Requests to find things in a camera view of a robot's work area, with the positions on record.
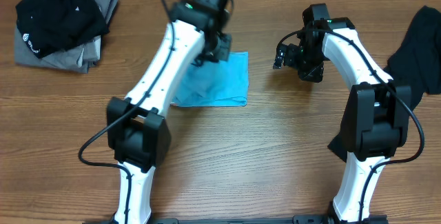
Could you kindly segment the light blue t-shirt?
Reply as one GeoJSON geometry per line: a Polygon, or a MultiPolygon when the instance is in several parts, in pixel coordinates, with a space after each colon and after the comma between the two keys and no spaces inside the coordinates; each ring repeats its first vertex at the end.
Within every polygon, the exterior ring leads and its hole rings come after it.
{"type": "Polygon", "coordinates": [[[191,65],[172,104],[182,108],[243,107],[249,89],[249,53],[230,52],[227,61],[191,65]]]}

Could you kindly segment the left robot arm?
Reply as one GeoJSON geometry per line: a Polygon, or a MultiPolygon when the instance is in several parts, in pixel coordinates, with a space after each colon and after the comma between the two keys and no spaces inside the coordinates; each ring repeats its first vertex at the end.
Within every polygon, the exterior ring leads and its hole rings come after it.
{"type": "Polygon", "coordinates": [[[113,223],[147,223],[155,169],[171,143],[166,116],[190,65],[227,60],[232,37],[223,33],[232,0],[180,0],[167,15],[161,45],[140,81],[124,99],[111,98],[107,140],[120,170],[119,206],[113,223]]]}

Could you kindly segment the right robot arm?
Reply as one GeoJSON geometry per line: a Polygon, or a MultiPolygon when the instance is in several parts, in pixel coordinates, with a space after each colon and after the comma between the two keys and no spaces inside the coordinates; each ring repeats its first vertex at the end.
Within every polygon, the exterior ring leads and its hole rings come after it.
{"type": "Polygon", "coordinates": [[[387,223],[387,216],[372,216],[369,205],[384,166],[406,142],[411,89],[395,84],[375,63],[348,18],[332,19],[319,3],[306,8],[302,20],[303,28],[293,33],[300,43],[278,43],[273,67],[291,67],[300,80],[320,83],[325,61],[335,65],[349,98],[329,149],[346,166],[328,212],[296,215],[293,222],[387,223]]]}

